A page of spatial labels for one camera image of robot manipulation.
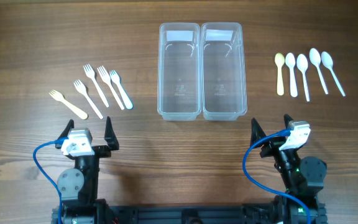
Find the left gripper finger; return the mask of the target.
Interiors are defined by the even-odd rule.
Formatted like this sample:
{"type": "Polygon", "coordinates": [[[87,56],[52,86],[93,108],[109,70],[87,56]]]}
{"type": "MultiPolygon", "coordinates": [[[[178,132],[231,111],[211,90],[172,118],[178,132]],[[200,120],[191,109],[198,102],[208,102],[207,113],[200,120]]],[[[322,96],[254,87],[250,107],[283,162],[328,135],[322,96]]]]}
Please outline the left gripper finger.
{"type": "Polygon", "coordinates": [[[55,148],[56,149],[61,149],[63,142],[65,139],[68,138],[69,132],[70,130],[74,128],[74,121],[72,119],[69,120],[66,128],[63,130],[63,132],[61,133],[61,135],[59,135],[58,139],[55,141],[55,148]]]}
{"type": "Polygon", "coordinates": [[[104,140],[107,142],[107,146],[111,151],[119,150],[119,142],[112,128],[112,122],[109,116],[106,118],[104,140]]]}

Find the white plastic spoon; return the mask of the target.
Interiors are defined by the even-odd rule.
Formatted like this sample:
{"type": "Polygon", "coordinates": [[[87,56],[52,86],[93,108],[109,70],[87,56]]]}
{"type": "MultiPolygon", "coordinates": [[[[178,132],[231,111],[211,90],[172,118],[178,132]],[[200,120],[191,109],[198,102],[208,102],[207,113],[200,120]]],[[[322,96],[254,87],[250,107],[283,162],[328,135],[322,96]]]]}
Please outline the white plastic spoon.
{"type": "Polygon", "coordinates": [[[310,94],[309,94],[307,78],[306,78],[306,71],[308,69],[308,60],[307,60],[306,56],[303,54],[299,54],[299,56],[297,57],[297,60],[296,60],[296,65],[303,77],[303,88],[305,91],[306,101],[310,102],[310,94]]]}
{"type": "Polygon", "coordinates": [[[345,92],[344,92],[344,90],[343,90],[343,88],[342,88],[342,86],[341,86],[341,84],[340,84],[340,82],[339,82],[334,70],[333,70],[333,59],[332,59],[332,57],[327,52],[323,52],[321,54],[321,60],[323,62],[323,65],[331,72],[331,75],[333,76],[335,84],[337,85],[341,95],[345,96],[346,94],[345,94],[345,92]]]}
{"type": "Polygon", "coordinates": [[[288,53],[285,57],[285,64],[289,68],[290,71],[290,95],[292,97],[298,96],[298,90],[296,87],[295,80],[295,56],[292,53],[288,53]]]}
{"type": "Polygon", "coordinates": [[[317,72],[318,72],[318,76],[319,76],[319,79],[320,79],[320,82],[321,82],[321,85],[323,87],[323,90],[324,90],[324,93],[326,95],[329,94],[328,92],[328,88],[326,86],[326,82],[324,80],[324,77],[323,77],[323,74],[321,73],[321,70],[320,70],[320,63],[321,63],[321,56],[319,54],[319,52],[315,49],[315,48],[312,48],[310,50],[310,53],[309,53],[309,58],[310,58],[310,62],[316,67],[317,69],[317,72]]]}

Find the yellow plastic spoon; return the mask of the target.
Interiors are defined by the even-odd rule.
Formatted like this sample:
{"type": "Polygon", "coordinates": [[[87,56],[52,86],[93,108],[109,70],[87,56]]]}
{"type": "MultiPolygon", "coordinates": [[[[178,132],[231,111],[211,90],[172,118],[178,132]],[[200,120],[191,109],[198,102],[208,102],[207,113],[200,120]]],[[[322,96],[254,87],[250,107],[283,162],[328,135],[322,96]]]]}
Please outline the yellow plastic spoon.
{"type": "Polygon", "coordinates": [[[277,66],[277,95],[284,95],[284,84],[283,84],[283,76],[282,76],[282,67],[285,63],[285,58],[283,54],[277,53],[275,55],[275,64],[277,66]]]}

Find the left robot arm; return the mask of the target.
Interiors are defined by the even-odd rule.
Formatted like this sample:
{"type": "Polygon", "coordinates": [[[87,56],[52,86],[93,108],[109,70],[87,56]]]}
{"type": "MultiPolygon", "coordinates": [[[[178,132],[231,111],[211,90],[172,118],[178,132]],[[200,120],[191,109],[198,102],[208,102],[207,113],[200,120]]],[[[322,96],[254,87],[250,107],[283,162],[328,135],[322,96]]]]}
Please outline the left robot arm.
{"type": "Polygon", "coordinates": [[[106,118],[106,145],[92,146],[89,129],[74,128],[72,119],[59,138],[63,142],[56,143],[55,147],[75,165],[58,177],[62,202],[52,210],[51,223],[119,223],[106,200],[98,198],[99,160],[111,157],[111,152],[119,149],[110,117],[106,118]]]}

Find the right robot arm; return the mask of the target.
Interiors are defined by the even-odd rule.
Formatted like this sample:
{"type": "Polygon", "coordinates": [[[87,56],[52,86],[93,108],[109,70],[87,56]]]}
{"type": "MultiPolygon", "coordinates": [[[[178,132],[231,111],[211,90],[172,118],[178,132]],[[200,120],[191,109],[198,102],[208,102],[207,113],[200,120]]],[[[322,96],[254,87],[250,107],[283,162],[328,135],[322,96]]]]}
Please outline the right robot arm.
{"type": "Polygon", "coordinates": [[[255,118],[251,120],[250,148],[244,155],[242,168],[253,184],[275,194],[275,198],[270,203],[243,205],[244,223],[327,224],[325,204],[318,200],[327,165],[317,157],[299,157],[298,150],[309,138],[310,125],[306,121],[295,121],[288,114],[283,118],[285,129],[269,136],[255,118]],[[281,175],[285,192],[266,187],[250,176],[246,160],[255,148],[261,149],[262,158],[274,158],[274,167],[281,175]]]}

